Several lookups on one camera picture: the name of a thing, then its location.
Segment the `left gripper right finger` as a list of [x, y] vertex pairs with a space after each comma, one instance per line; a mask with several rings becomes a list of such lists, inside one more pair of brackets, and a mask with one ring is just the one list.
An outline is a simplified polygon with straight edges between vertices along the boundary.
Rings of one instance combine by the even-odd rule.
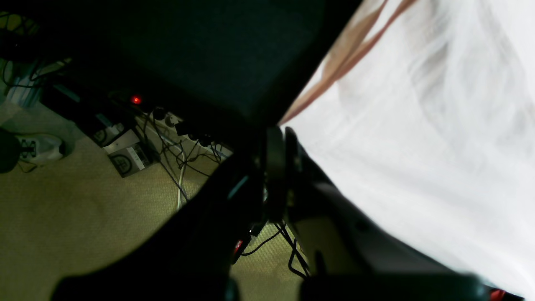
[[284, 220], [308, 259], [301, 301], [488, 301], [475, 275], [454, 272], [382, 230], [348, 200], [285, 129]]

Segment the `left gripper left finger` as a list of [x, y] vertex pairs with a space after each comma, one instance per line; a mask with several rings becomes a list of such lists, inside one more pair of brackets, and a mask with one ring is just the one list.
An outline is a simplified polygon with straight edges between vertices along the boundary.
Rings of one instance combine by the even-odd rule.
[[237, 149], [192, 200], [126, 257], [59, 282], [53, 301], [237, 301], [229, 276], [253, 226], [281, 222], [286, 139], [268, 128]]

